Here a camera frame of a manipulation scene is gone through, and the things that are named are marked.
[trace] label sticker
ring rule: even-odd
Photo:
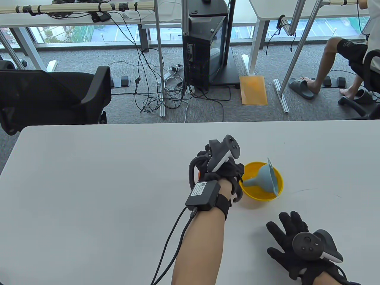
[[[198,182],[195,184],[193,191],[191,192],[190,196],[199,196],[202,195],[203,189],[206,186],[207,182]]]

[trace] knee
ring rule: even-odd
[[[338,43],[342,40],[343,38],[339,36],[334,36],[332,38],[329,38],[329,40],[326,43],[325,46],[325,52],[337,52],[337,46]]]

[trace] vr controller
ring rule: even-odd
[[[294,237],[292,246],[295,254],[307,261],[325,258],[335,263],[343,262],[332,236],[325,230],[299,233]]]
[[[209,149],[206,154],[195,157],[189,165],[189,183],[190,188],[195,186],[194,169],[199,161],[208,161],[207,172],[216,172],[223,163],[227,162],[229,158],[237,159],[240,156],[240,147],[235,139],[226,135],[222,142],[217,139],[209,140]]]

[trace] hand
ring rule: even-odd
[[[298,277],[301,277],[302,285],[312,285],[314,280],[325,271],[340,284],[350,284],[345,277],[339,274],[338,268],[331,261],[322,259],[306,261],[295,254],[292,246],[293,238],[298,233],[309,231],[307,224],[302,221],[297,212],[291,212],[290,216],[288,213],[282,212],[279,214],[279,218],[286,234],[274,222],[268,222],[266,227],[284,253],[273,247],[268,248],[267,252],[289,272],[290,278],[297,280]]]
[[[200,151],[198,156],[205,155],[210,148],[209,145],[205,146],[206,151]],[[220,180],[222,178],[227,179],[232,184],[232,192],[231,194],[236,194],[236,198],[234,198],[234,202],[240,201],[243,197],[243,191],[238,183],[241,180],[241,177],[244,174],[244,165],[239,163],[236,164],[233,158],[229,158],[229,160],[222,164],[222,166],[216,172],[207,172],[207,163],[208,160],[200,161],[196,164],[196,167],[199,170],[200,177],[199,181],[211,181],[211,180]]]
[[[227,179],[222,178],[218,181],[220,185],[219,194],[222,194],[228,200],[231,198],[232,184]]]

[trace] chair wheel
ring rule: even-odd
[[[344,99],[343,97],[339,99],[338,104],[343,106],[344,105]]]
[[[106,111],[103,111],[103,113],[100,115],[99,124],[106,125],[107,124],[107,114]]]

